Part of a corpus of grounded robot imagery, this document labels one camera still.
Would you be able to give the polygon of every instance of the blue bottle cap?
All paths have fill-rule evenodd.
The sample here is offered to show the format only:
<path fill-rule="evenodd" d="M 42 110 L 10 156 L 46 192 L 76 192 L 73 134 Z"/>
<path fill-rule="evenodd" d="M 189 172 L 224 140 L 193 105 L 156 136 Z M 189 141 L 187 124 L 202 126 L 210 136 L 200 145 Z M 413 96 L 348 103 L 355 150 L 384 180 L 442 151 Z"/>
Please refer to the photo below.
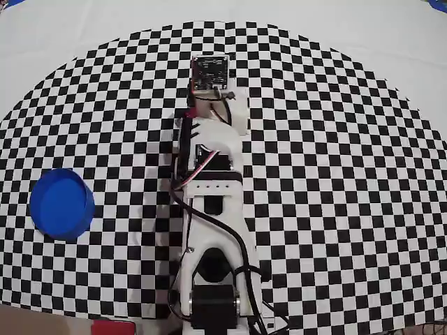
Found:
<path fill-rule="evenodd" d="M 74 171 L 54 169 L 33 187 L 29 207 L 43 234 L 69 241 L 89 229 L 95 203 L 93 193 Z"/>

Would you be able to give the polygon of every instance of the circuit board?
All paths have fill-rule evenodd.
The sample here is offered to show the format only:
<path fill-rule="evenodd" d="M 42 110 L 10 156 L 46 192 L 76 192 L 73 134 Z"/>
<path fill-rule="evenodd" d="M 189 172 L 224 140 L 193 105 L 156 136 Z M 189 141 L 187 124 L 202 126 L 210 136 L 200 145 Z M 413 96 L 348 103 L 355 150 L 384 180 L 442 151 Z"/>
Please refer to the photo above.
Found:
<path fill-rule="evenodd" d="M 227 90 L 228 86 L 228 56 L 197 56 L 192 61 L 193 90 L 212 91 L 219 88 Z"/>

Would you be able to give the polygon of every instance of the robotic arm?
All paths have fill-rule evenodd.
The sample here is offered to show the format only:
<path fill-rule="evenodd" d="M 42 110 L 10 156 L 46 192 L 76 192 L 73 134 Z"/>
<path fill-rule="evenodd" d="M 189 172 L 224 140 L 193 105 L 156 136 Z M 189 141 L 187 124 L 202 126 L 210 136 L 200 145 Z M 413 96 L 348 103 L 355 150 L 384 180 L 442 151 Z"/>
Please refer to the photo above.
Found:
<path fill-rule="evenodd" d="M 188 115 L 182 118 L 171 196 L 183 222 L 180 313 L 183 335 L 262 335 L 261 271 L 242 213 L 242 141 L 249 110 L 228 76 L 227 55 L 191 61 Z M 180 198 L 176 191 L 183 190 Z"/>

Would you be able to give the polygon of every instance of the white table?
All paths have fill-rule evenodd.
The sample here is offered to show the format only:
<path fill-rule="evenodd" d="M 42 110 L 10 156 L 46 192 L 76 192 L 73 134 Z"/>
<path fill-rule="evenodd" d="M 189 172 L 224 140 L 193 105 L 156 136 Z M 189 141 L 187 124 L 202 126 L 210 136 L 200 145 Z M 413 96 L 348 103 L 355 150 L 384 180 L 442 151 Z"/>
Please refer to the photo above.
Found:
<path fill-rule="evenodd" d="M 0 117 L 76 55 L 134 31 L 194 20 L 276 24 L 339 50 L 387 78 L 447 138 L 447 16 L 419 0 L 27 0 L 0 16 Z"/>

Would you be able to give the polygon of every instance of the black and white checkered pattern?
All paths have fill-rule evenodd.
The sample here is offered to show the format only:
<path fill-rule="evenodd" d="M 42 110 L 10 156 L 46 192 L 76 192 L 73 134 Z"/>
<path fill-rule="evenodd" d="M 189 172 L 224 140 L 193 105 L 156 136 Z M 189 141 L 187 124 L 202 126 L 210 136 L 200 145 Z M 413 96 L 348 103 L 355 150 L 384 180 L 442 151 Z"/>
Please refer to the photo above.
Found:
<path fill-rule="evenodd" d="M 248 87 L 244 216 L 263 297 L 301 334 L 370 334 L 444 316 L 446 143 L 406 98 L 274 26 L 190 22 L 57 69 L 0 124 L 0 299 L 64 315 L 164 318 L 182 213 L 167 180 L 191 55 L 235 56 Z M 30 190 L 73 168 L 94 192 L 77 241 L 35 230 Z"/>

